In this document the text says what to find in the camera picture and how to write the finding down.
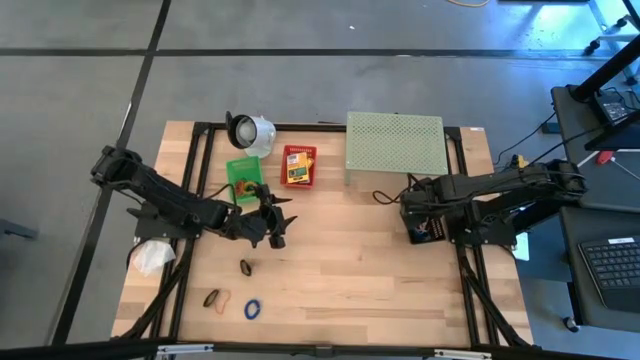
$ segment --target brown object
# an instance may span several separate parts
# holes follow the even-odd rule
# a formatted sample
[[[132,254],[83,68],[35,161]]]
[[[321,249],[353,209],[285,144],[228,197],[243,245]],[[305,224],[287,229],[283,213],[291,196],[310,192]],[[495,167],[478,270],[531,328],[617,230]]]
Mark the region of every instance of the brown object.
[[[182,179],[192,128],[192,122],[169,122],[160,144],[155,168],[176,183]],[[462,128],[461,135],[468,173],[492,172],[484,130]],[[291,143],[318,148],[313,190],[280,185],[283,146]],[[457,172],[455,148],[452,143],[447,146],[452,171]],[[411,245],[398,205],[379,205],[371,196],[376,189],[397,194],[406,186],[406,175],[357,171],[351,185],[345,186],[344,151],[345,133],[278,132],[273,153],[262,160],[262,169],[274,194],[293,199],[282,204],[286,216],[298,215],[287,228],[287,246],[273,250],[264,241],[251,249],[248,241],[229,241],[205,232],[196,242],[179,340],[470,345],[454,247],[445,241]],[[225,163],[240,156],[244,156],[242,150],[234,148],[226,136],[215,136],[205,195],[226,184]],[[197,170],[192,178],[193,191]],[[227,192],[220,194],[222,199],[229,200],[228,196]],[[245,211],[256,206],[243,205]],[[513,257],[497,246],[483,249],[496,305],[518,334],[531,341]],[[260,271],[251,277],[238,271],[239,261],[246,257],[260,264]],[[160,276],[144,277],[135,268],[129,269],[113,335],[131,327],[157,294],[159,282]],[[237,300],[229,302],[222,316],[202,307],[211,284],[233,292]],[[258,319],[247,321],[243,307],[252,298],[268,306]],[[475,303],[480,337],[488,342],[482,306],[477,299]],[[163,335],[168,332],[172,310],[173,296],[165,307]]]

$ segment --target white plastic bag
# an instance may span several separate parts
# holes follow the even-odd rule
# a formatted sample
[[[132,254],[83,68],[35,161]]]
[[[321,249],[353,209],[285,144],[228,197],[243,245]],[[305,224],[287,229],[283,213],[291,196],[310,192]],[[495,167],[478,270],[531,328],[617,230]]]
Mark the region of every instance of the white plastic bag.
[[[138,255],[133,260],[133,265],[144,276],[149,276],[156,271],[162,269],[162,266],[176,258],[171,245],[164,241],[148,240],[140,245]]]

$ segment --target green box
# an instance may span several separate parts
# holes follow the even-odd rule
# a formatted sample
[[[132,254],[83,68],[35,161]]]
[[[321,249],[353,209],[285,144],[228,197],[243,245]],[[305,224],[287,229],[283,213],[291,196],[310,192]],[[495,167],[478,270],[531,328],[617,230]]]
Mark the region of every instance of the green box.
[[[233,199],[233,191],[235,191],[236,184],[239,181],[253,181],[257,184],[262,184],[262,167],[260,166],[260,158],[257,156],[249,156],[242,159],[227,161],[227,179],[229,184],[233,186],[229,196]],[[257,200],[253,194],[244,194],[236,196],[238,203],[246,203],[253,200]]]

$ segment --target keyboard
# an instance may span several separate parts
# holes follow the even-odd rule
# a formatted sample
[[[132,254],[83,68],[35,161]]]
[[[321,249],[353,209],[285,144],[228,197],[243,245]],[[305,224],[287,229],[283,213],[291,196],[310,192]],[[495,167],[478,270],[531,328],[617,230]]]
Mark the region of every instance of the keyboard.
[[[640,240],[634,238],[581,243],[598,294],[608,308],[640,312]]]

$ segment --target green perforated box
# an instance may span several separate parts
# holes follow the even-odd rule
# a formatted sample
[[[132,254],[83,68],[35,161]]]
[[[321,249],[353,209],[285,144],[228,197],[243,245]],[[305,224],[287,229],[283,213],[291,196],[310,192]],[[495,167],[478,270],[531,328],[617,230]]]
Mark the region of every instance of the green perforated box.
[[[423,175],[449,172],[442,118],[347,113],[348,170]]]

